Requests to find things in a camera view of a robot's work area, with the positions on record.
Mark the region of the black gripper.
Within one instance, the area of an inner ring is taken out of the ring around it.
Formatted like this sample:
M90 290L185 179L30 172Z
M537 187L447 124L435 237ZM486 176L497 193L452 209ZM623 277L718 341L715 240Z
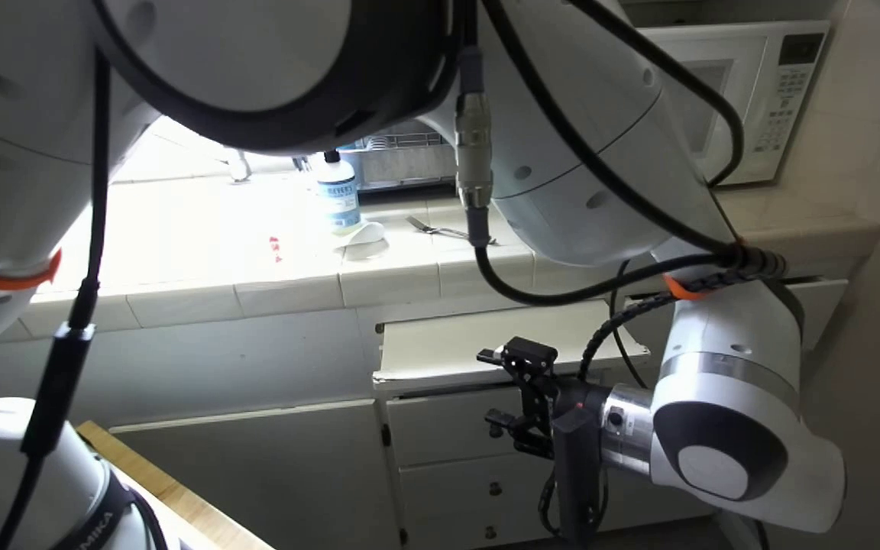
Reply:
M490 409L490 436L512 436L518 452L554 457L563 444L598 441L603 402L608 390L578 376L554 376L557 348L515 336L497 348L481 348L481 365L502 368L524 383L524 420Z

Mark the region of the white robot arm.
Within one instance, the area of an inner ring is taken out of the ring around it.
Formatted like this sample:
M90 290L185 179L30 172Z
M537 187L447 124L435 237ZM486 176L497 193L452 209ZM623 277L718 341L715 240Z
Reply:
M800 307L690 164L680 70L611 0L0 0L0 333L65 233L108 220L151 119L277 155L422 119L459 154L475 246L507 220L547 260L665 285L640 469L825 532L847 474L800 415Z

